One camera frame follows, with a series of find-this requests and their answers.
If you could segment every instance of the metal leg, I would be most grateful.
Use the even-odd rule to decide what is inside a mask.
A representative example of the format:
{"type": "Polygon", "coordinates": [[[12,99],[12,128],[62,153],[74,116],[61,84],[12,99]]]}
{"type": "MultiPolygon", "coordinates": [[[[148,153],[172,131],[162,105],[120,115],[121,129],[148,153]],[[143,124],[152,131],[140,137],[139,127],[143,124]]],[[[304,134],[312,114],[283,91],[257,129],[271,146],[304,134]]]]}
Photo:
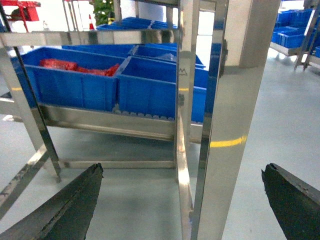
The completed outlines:
{"type": "Polygon", "coordinates": [[[83,29],[84,29],[84,24],[83,24],[83,22],[82,22],[82,16],[81,16],[81,11],[80,11],[80,6],[79,6],[79,1],[78,1],[78,0],[76,1],[76,4],[78,5],[80,22],[81,22],[81,27],[82,27],[82,30],[83,30],[83,29]]]}
{"type": "Polygon", "coordinates": [[[190,138],[191,112],[194,92],[196,45],[200,1],[181,0],[176,64],[176,107],[175,107],[175,162],[179,184],[182,239],[191,236],[191,212],[193,211],[188,171],[188,147],[190,138]]]}
{"type": "Polygon", "coordinates": [[[68,1],[68,7],[69,7],[69,13],[72,21],[73,30],[75,31],[76,30],[75,19],[74,19],[71,3],[69,1],[68,1]]]}
{"type": "Polygon", "coordinates": [[[135,17],[139,18],[139,2],[134,1],[134,8],[135,8],[135,17]]]}
{"type": "Polygon", "coordinates": [[[303,70],[307,69],[307,67],[309,66],[310,58],[311,58],[311,55],[312,55],[312,49],[314,48],[314,44],[315,44],[315,41],[316,41],[316,39],[318,37],[319,32],[320,32],[320,24],[318,24],[318,26],[316,28],[316,31],[314,33],[312,42],[311,42],[309,50],[307,52],[307,56],[306,56],[305,62],[303,63],[303,70]]]}
{"type": "Polygon", "coordinates": [[[279,5],[216,2],[192,240],[222,238],[279,5]]]}
{"type": "Polygon", "coordinates": [[[308,45],[309,45],[311,35],[316,27],[316,23],[317,23],[319,14],[320,14],[320,0],[317,1],[317,6],[315,9],[313,9],[311,16],[310,16],[310,19],[309,19],[309,23],[305,29],[304,39],[303,39],[301,48],[299,50],[298,57],[296,58],[296,61],[295,61],[294,70],[296,70],[297,67],[302,64],[302,58],[303,58],[304,54],[306,52],[309,52],[309,50],[311,48],[311,46],[308,48],[308,45]]]}
{"type": "Polygon", "coordinates": [[[71,6],[72,6],[72,14],[73,14],[73,18],[74,18],[75,27],[76,27],[76,30],[79,31],[78,21],[77,21],[77,16],[76,16],[75,3],[74,3],[73,0],[71,1],[71,6]]]}
{"type": "MultiPolygon", "coordinates": [[[[0,14],[6,28],[9,30],[9,23],[8,20],[3,17],[5,16],[5,11],[1,4],[0,14]]],[[[28,78],[18,48],[14,47],[14,50],[16,52],[16,58],[13,58],[11,62],[7,54],[7,50],[4,47],[1,48],[0,44],[0,71],[2,72],[10,93],[20,110],[21,118],[24,122],[25,128],[31,138],[35,150],[37,151],[43,145],[45,145],[49,157],[51,158],[51,161],[47,161],[45,167],[50,172],[50,174],[56,177],[56,181],[60,182],[61,169],[58,163],[58,155],[56,153],[54,144],[52,143],[47,126],[44,122],[44,118],[37,103],[36,96],[32,90],[30,80],[28,78]],[[23,87],[17,74],[20,75],[23,87]]]]}
{"type": "Polygon", "coordinates": [[[24,167],[15,175],[10,183],[0,193],[0,220],[26,189],[49,155],[45,145],[31,157],[24,167]]]}
{"type": "Polygon", "coordinates": [[[168,29],[173,28],[173,18],[174,18],[174,8],[173,7],[166,7],[166,22],[168,23],[168,29]]]}
{"type": "Polygon", "coordinates": [[[113,6],[114,6],[114,20],[118,21],[121,24],[122,14],[121,14],[120,0],[114,0],[113,6]]]}
{"type": "Polygon", "coordinates": [[[69,21],[68,21],[68,15],[67,15],[67,9],[65,5],[65,0],[62,0],[62,6],[63,6],[63,11],[64,11],[64,16],[65,16],[65,22],[68,27],[68,31],[70,32],[70,26],[69,26],[69,21]]]}

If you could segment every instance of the blue plastic bin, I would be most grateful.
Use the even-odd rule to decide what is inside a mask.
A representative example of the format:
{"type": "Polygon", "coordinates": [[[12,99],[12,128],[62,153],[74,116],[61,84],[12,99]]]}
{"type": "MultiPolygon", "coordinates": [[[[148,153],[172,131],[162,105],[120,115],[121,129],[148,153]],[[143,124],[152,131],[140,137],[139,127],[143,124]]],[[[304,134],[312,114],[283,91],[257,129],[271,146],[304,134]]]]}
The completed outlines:
{"type": "Polygon", "coordinates": [[[176,43],[148,43],[145,46],[157,49],[177,50],[176,43]]]}
{"type": "MultiPolygon", "coordinates": [[[[129,57],[128,64],[122,71],[123,75],[140,77],[146,79],[160,80],[165,82],[176,82],[175,63],[159,60],[151,60],[140,57],[129,57]]],[[[208,71],[195,68],[194,86],[206,88],[208,81],[208,71]]]]}
{"type": "Polygon", "coordinates": [[[5,26],[2,24],[1,19],[0,19],[0,33],[3,33],[6,31],[5,26]]]}
{"type": "MultiPolygon", "coordinates": [[[[121,111],[175,117],[176,83],[123,74],[117,77],[118,103],[121,111]]],[[[194,87],[192,121],[204,121],[206,94],[205,88],[194,87]]]]}
{"type": "Polygon", "coordinates": [[[117,44],[117,45],[64,45],[63,49],[77,50],[86,53],[103,54],[108,56],[126,58],[131,54],[135,45],[117,44]]]}
{"type": "Polygon", "coordinates": [[[279,44],[279,35],[278,33],[284,34],[286,32],[290,32],[293,30],[297,30],[296,27],[291,26],[281,26],[281,27],[275,27],[272,34],[271,42],[279,44]]]}
{"type": "Polygon", "coordinates": [[[119,27],[125,27],[127,29],[147,29],[149,27],[149,24],[146,23],[136,23],[131,21],[123,21],[121,24],[117,21],[114,21],[111,23],[112,26],[119,26],[119,27]]]}
{"type": "Polygon", "coordinates": [[[320,58],[320,46],[317,46],[317,47],[315,48],[315,56],[316,56],[317,58],[320,58]]]}
{"type": "Polygon", "coordinates": [[[296,10],[292,15],[291,26],[306,27],[308,25],[312,9],[296,10]]]}
{"type": "Polygon", "coordinates": [[[128,27],[118,26],[118,25],[109,25],[109,24],[101,24],[96,27],[97,30],[125,30],[129,29],[128,27]]]}
{"type": "MultiPolygon", "coordinates": [[[[177,50],[170,49],[161,49],[156,47],[148,47],[148,46],[138,46],[132,52],[133,56],[149,58],[149,59],[157,59],[165,62],[176,62],[177,61],[177,50]]],[[[198,58],[195,57],[195,66],[197,68],[204,69],[205,66],[198,58]]]]}
{"type": "Polygon", "coordinates": [[[278,33],[279,44],[286,48],[299,48],[304,40],[304,29],[288,31],[286,33],[278,33]]]}
{"type": "Polygon", "coordinates": [[[290,25],[294,13],[295,11],[293,10],[279,12],[276,17],[276,23],[280,24],[281,26],[290,25]]]}
{"type": "Polygon", "coordinates": [[[37,100],[45,104],[112,111],[116,104],[116,76],[99,76],[39,66],[42,59],[76,62],[87,69],[108,69],[125,58],[41,47],[22,55],[37,100]]]}

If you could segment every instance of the red item in bin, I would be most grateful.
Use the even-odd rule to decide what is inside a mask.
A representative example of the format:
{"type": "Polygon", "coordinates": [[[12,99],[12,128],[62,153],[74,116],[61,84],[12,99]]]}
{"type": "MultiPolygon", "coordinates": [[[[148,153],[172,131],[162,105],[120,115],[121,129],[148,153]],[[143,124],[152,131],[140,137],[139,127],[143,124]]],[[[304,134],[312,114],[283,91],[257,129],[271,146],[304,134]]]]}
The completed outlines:
{"type": "Polygon", "coordinates": [[[57,59],[42,59],[40,61],[40,66],[49,69],[62,69],[76,71],[78,64],[72,61],[62,61],[57,59]]]}
{"type": "Polygon", "coordinates": [[[116,71],[120,67],[120,65],[117,63],[116,65],[105,70],[87,69],[87,68],[78,66],[76,62],[62,61],[57,59],[42,59],[40,61],[40,66],[49,68],[49,69],[70,70],[70,71],[77,71],[79,73],[94,74],[94,75],[108,76],[108,77],[112,77],[113,75],[115,75],[116,71]]]}
{"type": "Polygon", "coordinates": [[[116,71],[118,70],[119,67],[120,67],[120,65],[118,63],[116,65],[110,67],[106,71],[106,76],[112,77],[113,75],[115,75],[115,73],[116,73],[116,71]]]}
{"type": "Polygon", "coordinates": [[[80,73],[85,73],[85,74],[89,73],[89,69],[86,69],[86,68],[80,67],[80,66],[78,66],[78,68],[76,69],[76,71],[77,71],[77,72],[80,72],[80,73]]]}

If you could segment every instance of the grey floor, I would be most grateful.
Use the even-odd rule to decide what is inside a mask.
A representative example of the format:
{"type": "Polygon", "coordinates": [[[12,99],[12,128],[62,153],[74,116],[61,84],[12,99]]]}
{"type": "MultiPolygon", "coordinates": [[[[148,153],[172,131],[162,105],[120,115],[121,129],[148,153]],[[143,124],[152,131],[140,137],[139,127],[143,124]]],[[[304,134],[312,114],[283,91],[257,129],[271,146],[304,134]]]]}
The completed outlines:
{"type": "MultiPolygon", "coordinates": [[[[298,69],[269,51],[224,240],[286,239],[269,206],[261,169],[276,163],[320,189],[320,70],[298,69]]],[[[6,86],[0,80],[0,94],[6,86]]],[[[62,158],[171,158],[173,144],[81,130],[50,128],[62,158]]],[[[0,121],[0,189],[34,154],[22,123],[0,121]]],[[[195,191],[199,145],[189,160],[195,191]]],[[[62,182],[41,170],[0,221],[0,233],[39,207],[83,170],[63,169],[62,182]]],[[[178,186],[173,169],[107,169],[88,240],[180,240],[178,186]]]]}

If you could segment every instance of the metal shelving unit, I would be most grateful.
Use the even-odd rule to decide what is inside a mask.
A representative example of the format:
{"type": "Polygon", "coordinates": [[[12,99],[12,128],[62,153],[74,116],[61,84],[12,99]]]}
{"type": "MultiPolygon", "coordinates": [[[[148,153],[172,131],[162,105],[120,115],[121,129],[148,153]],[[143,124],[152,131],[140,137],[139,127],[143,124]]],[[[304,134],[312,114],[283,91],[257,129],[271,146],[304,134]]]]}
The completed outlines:
{"type": "MultiPolygon", "coordinates": [[[[167,6],[170,1],[153,3],[167,6]]],[[[227,220],[247,136],[254,113],[280,0],[171,1],[178,7],[178,29],[0,33],[0,70],[13,99],[0,98],[0,113],[20,116],[36,150],[35,156],[0,194],[0,219],[46,165],[60,179],[60,166],[87,167],[88,162],[59,159],[47,126],[85,129],[141,138],[174,140],[174,159],[168,161],[108,161],[107,168],[172,168],[177,171],[183,240],[220,240],[227,220]],[[211,60],[203,126],[191,123],[199,11],[214,12],[211,60]],[[23,62],[22,88],[6,47],[93,44],[177,43],[175,120],[146,118],[37,103],[23,62]],[[31,94],[28,102],[25,94],[31,94]],[[194,200],[188,171],[189,142],[201,142],[194,200]]],[[[121,20],[120,2],[115,1],[121,20]]]]}
{"type": "Polygon", "coordinates": [[[276,50],[277,52],[284,54],[287,57],[297,55],[298,58],[296,61],[296,66],[297,66],[297,64],[298,65],[301,64],[301,60],[302,60],[303,55],[308,52],[307,46],[308,46],[310,37],[312,35],[313,28],[314,28],[316,21],[317,21],[317,18],[319,16],[319,10],[318,10],[319,3],[320,2],[318,0],[304,0],[304,3],[303,3],[304,9],[314,8],[314,10],[312,11],[312,14],[309,19],[309,23],[306,27],[306,31],[304,33],[304,39],[303,39],[301,47],[287,48],[287,47],[281,46],[281,45],[274,43],[274,42],[270,43],[271,49],[276,50]]]}
{"type": "Polygon", "coordinates": [[[270,42],[270,48],[276,50],[277,52],[286,55],[287,57],[291,57],[294,55],[298,55],[301,51],[300,47],[297,48],[287,48],[276,44],[275,42],[270,42]]]}

